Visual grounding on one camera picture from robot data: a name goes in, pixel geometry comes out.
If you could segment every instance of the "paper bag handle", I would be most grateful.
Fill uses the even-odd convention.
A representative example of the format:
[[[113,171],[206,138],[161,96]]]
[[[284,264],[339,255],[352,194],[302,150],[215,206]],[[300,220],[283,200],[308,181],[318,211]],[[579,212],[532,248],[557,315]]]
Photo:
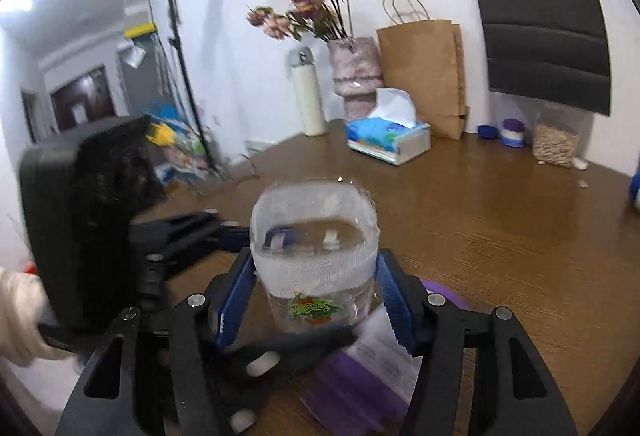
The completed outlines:
[[[414,7],[413,3],[411,2],[411,0],[406,0],[409,3],[409,6],[411,6],[411,9],[415,15],[415,18],[419,21],[422,20],[421,16],[420,16],[420,12]],[[420,0],[414,0],[416,1],[420,7],[422,8],[422,11],[424,12],[424,16],[426,17],[427,20],[431,20],[431,17],[429,16],[429,13],[427,11],[427,9],[424,7],[424,5],[420,2]],[[398,8],[396,7],[396,0],[392,0],[391,1],[391,6],[394,9],[395,15],[396,17],[392,17],[391,13],[389,13],[388,9],[386,8],[386,0],[382,0],[382,9],[385,11],[386,16],[389,17],[389,19],[391,19],[391,21],[393,22],[393,24],[395,24],[396,26],[399,26],[400,24],[406,24],[406,22],[404,22],[404,20],[402,19],[402,16],[400,15],[400,12],[398,11]]]

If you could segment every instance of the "clear container of nuts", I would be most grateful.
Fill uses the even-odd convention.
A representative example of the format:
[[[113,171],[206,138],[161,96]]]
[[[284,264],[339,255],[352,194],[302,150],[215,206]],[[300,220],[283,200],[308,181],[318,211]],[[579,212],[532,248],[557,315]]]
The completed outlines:
[[[580,109],[546,102],[536,120],[533,135],[534,158],[571,168],[585,117],[586,113]]]

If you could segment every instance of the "tripod pole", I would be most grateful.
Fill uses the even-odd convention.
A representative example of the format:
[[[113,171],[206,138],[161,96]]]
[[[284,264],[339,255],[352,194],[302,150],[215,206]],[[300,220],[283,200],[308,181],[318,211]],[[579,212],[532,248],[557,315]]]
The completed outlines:
[[[198,108],[196,107],[196,102],[193,98],[193,91],[191,89],[191,82],[189,81],[189,74],[187,73],[187,64],[184,61],[184,51],[182,51],[182,41],[180,40],[180,34],[178,33],[178,22],[175,14],[174,0],[169,0],[169,18],[171,21],[171,31],[174,34],[174,38],[171,38],[169,40],[169,43],[178,53],[178,61],[180,62],[180,71],[182,72],[182,79],[184,80],[184,88],[187,91],[189,104],[191,105],[191,113],[193,114],[193,119],[196,122],[198,136],[200,137],[200,141],[202,143],[202,146],[204,147],[207,166],[210,168],[210,170],[214,171],[216,167],[213,162],[213,157],[211,156],[211,151],[209,150],[209,144],[207,143],[204,131],[202,130],[202,123],[200,122]]]

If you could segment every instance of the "flower vase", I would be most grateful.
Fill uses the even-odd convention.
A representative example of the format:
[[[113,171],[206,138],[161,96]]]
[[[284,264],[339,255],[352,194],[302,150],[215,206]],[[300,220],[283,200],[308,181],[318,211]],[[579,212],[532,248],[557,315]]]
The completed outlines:
[[[375,40],[345,38],[328,45],[334,92],[344,99],[345,120],[366,118],[376,106],[376,90],[385,85]]]

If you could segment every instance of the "dark brown door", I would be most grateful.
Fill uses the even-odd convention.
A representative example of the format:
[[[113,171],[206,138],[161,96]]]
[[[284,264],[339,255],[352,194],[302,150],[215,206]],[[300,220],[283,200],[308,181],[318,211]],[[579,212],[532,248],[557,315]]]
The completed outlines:
[[[59,88],[52,93],[51,101],[60,131],[116,116],[104,66]]]

